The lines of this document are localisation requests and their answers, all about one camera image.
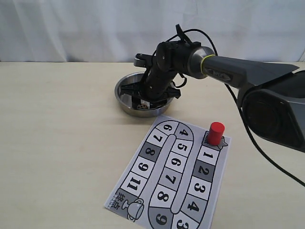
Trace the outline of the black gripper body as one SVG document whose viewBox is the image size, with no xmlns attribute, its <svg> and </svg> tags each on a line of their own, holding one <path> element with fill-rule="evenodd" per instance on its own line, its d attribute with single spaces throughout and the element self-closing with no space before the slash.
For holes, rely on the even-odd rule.
<svg viewBox="0 0 305 229">
<path fill-rule="evenodd" d="M 170 86 L 177 74 L 177 71 L 164 72 L 152 68 L 144 72 L 140 81 L 120 86 L 119 95 L 130 95 L 150 103 L 159 103 L 171 98 L 178 99 L 181 96 L 180 89 Z"/>
</svg>

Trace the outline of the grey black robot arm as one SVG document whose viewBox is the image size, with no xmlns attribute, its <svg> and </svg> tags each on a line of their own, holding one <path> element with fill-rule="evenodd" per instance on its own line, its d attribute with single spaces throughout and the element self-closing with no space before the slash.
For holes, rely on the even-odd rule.
<svg viewBox="0 0 305 229">
<path fill-rule="evenodd" d="M 199 42 L 161 42 L 156 55 L 141 55 L 146 71 L 121 94 L 159 104 L 178 98 L 171 87 L 177 74 L 211 77 L 238 89 L 236 105 L 245 124 L 259 137 L 294 149 L 305 149 L 305 72 L 292 64 L 257 62 L 218 56 Z"/>
</svg>

